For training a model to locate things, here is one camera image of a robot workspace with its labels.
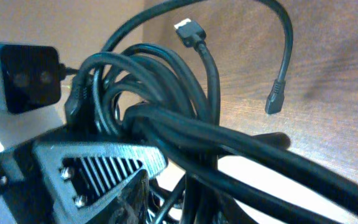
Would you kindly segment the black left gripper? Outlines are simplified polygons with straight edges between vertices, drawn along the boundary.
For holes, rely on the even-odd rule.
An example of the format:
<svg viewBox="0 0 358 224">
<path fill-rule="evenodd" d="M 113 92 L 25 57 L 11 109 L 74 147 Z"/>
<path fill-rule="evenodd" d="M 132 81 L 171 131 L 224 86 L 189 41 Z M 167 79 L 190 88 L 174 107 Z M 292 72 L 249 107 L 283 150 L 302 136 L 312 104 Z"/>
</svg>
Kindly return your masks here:
<svg viewBox="0 0 358 224">
<path fill-rule="evenodd" d="M 53 132 L 0 152 L 0 223 L 58 223 L 48 176 L 35 148 Z"/>
</svg>

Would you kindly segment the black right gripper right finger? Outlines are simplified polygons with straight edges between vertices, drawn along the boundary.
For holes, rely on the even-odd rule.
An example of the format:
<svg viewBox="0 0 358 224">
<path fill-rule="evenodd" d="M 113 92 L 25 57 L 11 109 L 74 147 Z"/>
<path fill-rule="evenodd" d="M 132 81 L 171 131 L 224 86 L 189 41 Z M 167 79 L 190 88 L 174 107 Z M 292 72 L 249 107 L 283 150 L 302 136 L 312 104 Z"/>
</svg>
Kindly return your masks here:
<svg viewBox="0 0 358 224">
<path fill-rule="evenodd" d="M 108 224 L 144 224 L 149 197 L 148 175 L 139 171 L 108 207 Z"/>
</svg>

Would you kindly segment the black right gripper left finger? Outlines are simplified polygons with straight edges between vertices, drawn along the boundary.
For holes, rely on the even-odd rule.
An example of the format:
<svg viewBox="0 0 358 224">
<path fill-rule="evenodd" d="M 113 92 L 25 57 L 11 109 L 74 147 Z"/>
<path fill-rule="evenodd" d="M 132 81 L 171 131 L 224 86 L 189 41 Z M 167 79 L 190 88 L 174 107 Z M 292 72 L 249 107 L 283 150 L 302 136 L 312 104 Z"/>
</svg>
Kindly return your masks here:
<svg viewBox="0 0 358 224">
<path fill-rule="evenodd" d="M 109 205 L 136 173 L 146 171 L 149 184 L 168 164 L 156 147 L 116 142 L 41 142 L 35 153 L 58 223 L 106 223 Z"/>
</svg>

